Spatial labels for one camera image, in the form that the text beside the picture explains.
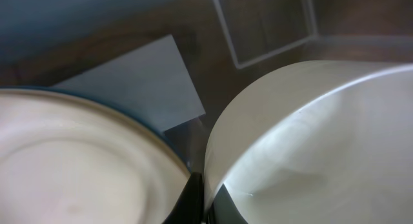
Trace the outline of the cream large bowl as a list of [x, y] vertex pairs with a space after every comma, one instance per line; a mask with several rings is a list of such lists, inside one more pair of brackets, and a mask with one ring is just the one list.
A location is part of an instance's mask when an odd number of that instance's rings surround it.
[[163, 139], [122, 113], [1, 90], [2, 223], [161, 223], [189, 175]]

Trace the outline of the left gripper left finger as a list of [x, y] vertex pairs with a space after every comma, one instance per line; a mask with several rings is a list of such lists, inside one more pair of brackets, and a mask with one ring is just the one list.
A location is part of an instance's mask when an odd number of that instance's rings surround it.
[[203, 219], [204, 185], [201, 173], [191, 173], [174, 208], [163, 224], [200, 224]]

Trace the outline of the blue large bowl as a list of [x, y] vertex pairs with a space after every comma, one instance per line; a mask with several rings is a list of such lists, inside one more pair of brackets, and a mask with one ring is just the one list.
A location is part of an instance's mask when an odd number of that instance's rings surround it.
[[146, 24], [97, 31], [174, 0], [1, 0], [1, 90], [52, 93], [109, 107], [147, 128], [181, 164], [165, 131], [204, 114], [171, 33]]

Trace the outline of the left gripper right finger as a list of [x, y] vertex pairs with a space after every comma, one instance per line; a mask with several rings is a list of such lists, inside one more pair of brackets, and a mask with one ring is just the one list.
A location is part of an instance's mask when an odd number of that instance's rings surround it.
[[208, 224], [247, 224], [224, 185], [219, 189], [208, 211], [206, 222]]

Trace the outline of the white small bowl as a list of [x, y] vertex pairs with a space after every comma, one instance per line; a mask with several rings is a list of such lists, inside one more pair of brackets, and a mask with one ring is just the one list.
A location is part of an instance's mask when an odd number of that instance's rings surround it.
[[206, 146], [205, 207], [247, 223], [411, 223], [412, 65], [305, 61], [242, 90]]

